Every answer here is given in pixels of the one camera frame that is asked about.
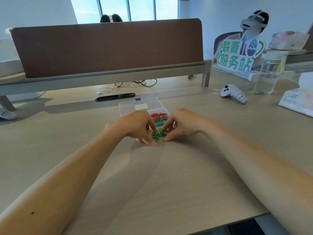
pile of red paper clips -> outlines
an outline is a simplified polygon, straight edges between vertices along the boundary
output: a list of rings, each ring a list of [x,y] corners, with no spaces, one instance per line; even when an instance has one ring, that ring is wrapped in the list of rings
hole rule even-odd
[[[151,114],[151,118],[159,117],[159,116],[164,116],[167,115],[167,113],[161,112],[161,113],[153,113]]]

plastic box lid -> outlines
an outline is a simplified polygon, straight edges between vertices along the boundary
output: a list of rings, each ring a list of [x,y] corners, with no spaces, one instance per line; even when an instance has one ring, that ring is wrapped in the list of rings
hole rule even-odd
[[[148,112],[151,112],[157,109],[164,108],[164,106],[157,97],[147,99],[136,98],[132,101],[120,102],[118,103],[118,106],[119,114],[121,117],[131,114],[136,110],[147,110]]]

left forearm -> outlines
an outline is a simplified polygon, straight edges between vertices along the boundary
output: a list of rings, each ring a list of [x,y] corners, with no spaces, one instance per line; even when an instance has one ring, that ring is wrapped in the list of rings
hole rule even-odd
[[[109,126],[45,174],[0,215],[0,234],[60,234],[123,137]]]

sign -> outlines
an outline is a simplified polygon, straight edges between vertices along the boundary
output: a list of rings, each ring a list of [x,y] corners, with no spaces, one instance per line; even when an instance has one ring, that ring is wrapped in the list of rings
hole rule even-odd
[[[246,33],[238,40],[224,40],[221,43],[217,64],[232,71],[250,71],[254,59],[262,54],[265,41],[257,37],[246,40]]]

metal partition leg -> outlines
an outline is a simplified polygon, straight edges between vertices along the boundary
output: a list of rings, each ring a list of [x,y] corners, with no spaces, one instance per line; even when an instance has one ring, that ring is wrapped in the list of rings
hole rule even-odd
[[[15,107],[12,105],[10,100],[5,95],[0,96],[0,105],[2,105],[2,107],[6,110],[9,111],[15,110]]]
[[[202,87],[208,87],[209,86],[209,80],[210,80],[210,72],[204,73],[202,76]]]

